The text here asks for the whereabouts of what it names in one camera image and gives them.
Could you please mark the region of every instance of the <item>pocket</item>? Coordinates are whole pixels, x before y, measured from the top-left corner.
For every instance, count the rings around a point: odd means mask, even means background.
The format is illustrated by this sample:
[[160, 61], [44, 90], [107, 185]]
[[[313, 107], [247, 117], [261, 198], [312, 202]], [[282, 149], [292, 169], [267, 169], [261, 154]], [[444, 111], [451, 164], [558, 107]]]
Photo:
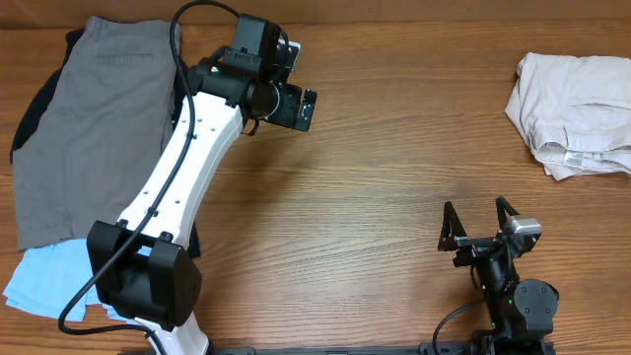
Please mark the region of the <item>pocket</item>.
[[619, 100], [604, 99], [604, 98], [571, 99], [570, 106], [571, 107], [586, 107], [586, 108], [612, 107], [612, 108], [631, 109], [631, 103], [626, 103]]
[[114, 54], [95, 56], [96, 63], [112, 66], [146, 64], [152, 60], [152, 54]]
[[565, 131], [568, 138], [567, 149], [569, 150], [603, 153], [631, 148], [631, 134], [629, 134], [631, 125], [601, 132], [577, 131], [571, 127], [566, 127]]

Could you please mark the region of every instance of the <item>table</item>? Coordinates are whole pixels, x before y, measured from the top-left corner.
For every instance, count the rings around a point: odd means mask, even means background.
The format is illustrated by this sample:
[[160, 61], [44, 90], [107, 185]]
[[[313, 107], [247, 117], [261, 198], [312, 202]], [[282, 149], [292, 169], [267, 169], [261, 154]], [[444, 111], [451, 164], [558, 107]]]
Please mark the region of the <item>table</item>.
[[[196, 222], [203, 290], [195, 313], [218, 346], [413, 345], [479, 298], [467, 269], [437, 251], [443, 204], [471, 237], [497, 229], [494, 198], [535, 216], [543, 236], [522, 278], [561, 293], [559, 354], [631, 346], [631, 179], [543, 173], [504, 114], [529, 51], [631, 57], [631, 22], [292, 25], [305, 49], [290, 82], [319, 93], [312, 129], [264, 125], [221, 163]], [[16, 251], [8, 152], [31, 98], [59, 67], [65, 30], [0, 32], [0, 286]], [[185, 27], [190, 65], [230, 43], [234, 26]], [[141, 350], [141, 334], [72, 337], [0, 307], [2, 354]], [[90, 308], [84, 327], [113, 323]], [[479, 308], [441, 339], [488, 328]]]

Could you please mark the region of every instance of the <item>clothing tag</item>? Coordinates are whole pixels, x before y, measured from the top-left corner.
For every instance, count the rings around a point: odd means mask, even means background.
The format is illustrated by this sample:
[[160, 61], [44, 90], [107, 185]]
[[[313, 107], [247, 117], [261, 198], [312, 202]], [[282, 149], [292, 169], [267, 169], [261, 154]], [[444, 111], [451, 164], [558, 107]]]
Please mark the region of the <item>clothing tag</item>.
[[566, 151], [563, 165], [580, 168], [583, 165], [583, 152]]

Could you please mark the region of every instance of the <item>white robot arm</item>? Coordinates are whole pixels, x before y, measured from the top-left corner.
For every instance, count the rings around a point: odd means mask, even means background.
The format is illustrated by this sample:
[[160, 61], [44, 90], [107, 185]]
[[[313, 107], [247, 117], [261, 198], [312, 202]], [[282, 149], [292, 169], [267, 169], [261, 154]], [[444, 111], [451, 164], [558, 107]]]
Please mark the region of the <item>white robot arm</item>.
[[[88, 235], [95, 276], [62, 312], [58, 325], [69, 334], [142, 330], [160, 355], [206, 355], [212, 342], [199, 329], [193, 309], [201, 273], [186, 249], [197, 209], [219, 162], [248, 119], [309, 130], [317, 93], [287, 84], [301, 46], [277, 25], [213, 1], [184, 5], [223, 7], [239, 17], [231, 46], [217, 49], [189, 70], [181, 116], [160, 161], [133, 202], [111, 225], [97, 221]], [[138, 252], [142, 247], [151, 251]], [[65, 325], [67, 312], [96, 285], [102, 303], [135, 324], [93, 329]]]
[[[195, 139], [158, 208], [158, 216], [151, 219], [143, 230], [144, 235], [154, 238], [164, 232], [170, 233], [174, 236], [171, 243], [184, 249], [188, 249], [193, 219], [210, 180], [224, 154], [243, 129], [243, 118], [238, 106], [226, 106], [225, 99], [205, 93], [198, 93], [193, 101], [197, 112]], [[187, 102], [184, 101], [178, 125], [162, 158], [142, 191], [120, 215], [119, 220], [126, 220], [128, 229], [138, 227], [147, 214], [147, 207], [155, 200], [171, 172], [186, 138], [188, 120]], [[209, 351], [208, 337], [199, 329], [194, 314], [184, 325], [171, 331], [163, 330], [159, 324], [149, 320], [136, 318], [135, 321], [155, 331], [169, 355], [205, 355]]]

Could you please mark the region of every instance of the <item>gray shorts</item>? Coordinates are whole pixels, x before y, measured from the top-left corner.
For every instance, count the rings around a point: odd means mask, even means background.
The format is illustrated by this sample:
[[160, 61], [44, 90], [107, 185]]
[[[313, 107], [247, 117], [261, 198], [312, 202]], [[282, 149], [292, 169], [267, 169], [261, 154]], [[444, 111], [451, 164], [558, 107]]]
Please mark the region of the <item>gray shorts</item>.
[[14, 153], [19, 249], [86, 238], [138, 194], [173, 131], [169, 25], [88, 21], [37, 131]]

